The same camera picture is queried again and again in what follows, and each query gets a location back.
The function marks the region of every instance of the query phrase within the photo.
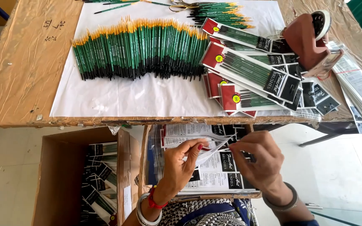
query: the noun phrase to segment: floor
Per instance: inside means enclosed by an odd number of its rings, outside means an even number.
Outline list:
[[[0,129],[0,226],[31,225],[41,152],[41,137],[82,127]],[[143,128],[131,134],[142,139]],[[323,134],[299,124],[271,132],[285,160],[281,174],[304,202],[325,208],[362,211],[362,135],[346,135],[304,148],[299,143]],[[253,200],[260,225],[278,225],[262,199]],[[317,217],[320,225],[341,225]]]

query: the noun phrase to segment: woman's left hand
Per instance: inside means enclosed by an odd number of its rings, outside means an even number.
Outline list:
[[[164,205],[185,187],[194,172],[199,151],[208,145],[206,139],[193,139],[164,152],[164,175],[153,193],[157,205]]]

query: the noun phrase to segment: woman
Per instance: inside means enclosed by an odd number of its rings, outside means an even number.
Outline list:
[[[244,199],[207,199],[168,203],[184,188],[192,176],[199,151],[205,139],[185,141],[164,153],[164,175],[150,193],[142,195],[137,208],[123,226],[206,226],[250,225],[248,202]],[[282,181],[280,168],[284,156],[268,131],[256,131],[229,145],[240,173],[262,191],[265,203],[284,226],[319,226],[314,216],[298,199],[294,188]],[[245,159],[241,151],[255,155],[256,162]],[[188,155],[187,161],[182,158]]]

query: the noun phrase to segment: scissors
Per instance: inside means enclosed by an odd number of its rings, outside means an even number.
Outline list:
[[[171,0],[171,2],[176,3],[177,5],[170,6],[169,9],[173,12],[181,12],[188,8],[197,8],[200,4],[207,4],[207,3],[186,3],[183,0]]]

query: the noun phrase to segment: silver bangle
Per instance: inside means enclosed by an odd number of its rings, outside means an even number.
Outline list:
[[[288,204],[288,205],[285,205],[285,206],[276,206],[276,205],[273,205],[272,203],[269,202],[269,200],[264,196],[262,195],[262,198],[264,199],[264,202],[265,204],[271,208],[272,210],[274,211],[278,211],[278,212],[286,212],[286,211],[289,211],[291,210],[292,208],[296,207],[297,206],[297,202],[299,200],[299,196],[296,192],[296,190],[293,188],[293,186],[291,186],[289,183],[286,183],[284,182],[284,184],[289,188],[291,189],[291,191],[293,192],[293,200]]]
[[[144,218],[144,216],[142,215],[142,210],[140,207],[140,204],[142,203],[142,201],[147,198],[149,196],[150,193],[144,193],[143,195],[140,196],[140,198],[138,199],[138,203],[136,204],[136,216],[138,218],[139,223],[142,226],[157,226],[160,221],[161,221],[161,217],[163,215],[163,210],[160,211],[160,215],[158,216],[157,220],[154,222],[148,221],[146,220],[146,218]]]

